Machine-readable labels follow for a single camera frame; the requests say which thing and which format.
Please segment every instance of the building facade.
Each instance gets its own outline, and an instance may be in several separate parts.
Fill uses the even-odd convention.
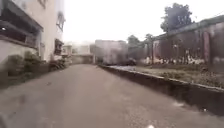
[[[64,45],[62,46],[62,56],[73,64],[94,63],[90,45]]]
[[[94,55],[96,61],[105,64],[119,64],[127,59],[128,45],[125,41],[96,40]]]
[[[59,59],[64,22],[63,0],[0,0],[0,63],[24,51]]]

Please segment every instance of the window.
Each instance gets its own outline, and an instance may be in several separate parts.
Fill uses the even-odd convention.
[[[55,55],[61,55],[62,45],[63,43],[60,40],[58,39],[55,40],[55,50],[54,50]]]
[[[38,0],[38,2],[43,6],[43,8],[46,8],[46,2],[47,0]]]
[[[57,26],[61,29],[61,31],[63,31],[63,27],[64,27],[64,22],[65,22],[65,18],[62,12],[58,13],[58,19],[57,19]]]
[[[4,9],[0,16],[0,36],[11,42],[36,48],[38,30],[17,16],[9,9]]]

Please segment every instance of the low wall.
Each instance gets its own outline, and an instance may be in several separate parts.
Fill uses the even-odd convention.
[[[200,110],[206,110],[212,114],[224,116],[223,89],[191,84],[173,79],[165,79],[163,77],[135,71],[121,70],[107,66],[100,67],[133,82],[165,93],[177,100],[184,101],[191,106],[196,106]]]

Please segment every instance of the paved alley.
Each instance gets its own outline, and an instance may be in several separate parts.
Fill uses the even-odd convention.
[[[223,128],[199,112],[93,65],[75,65],[0,93],[2,128]]]

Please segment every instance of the sky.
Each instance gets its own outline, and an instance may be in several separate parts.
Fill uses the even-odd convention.
[[[135,35],[143,40],[160,28],[164,8],[176,2],[188,4],[196,22],[224,14],[223,0],[64,0],[65,27],[63,40],[87,44],[96,39],[127,40]]]

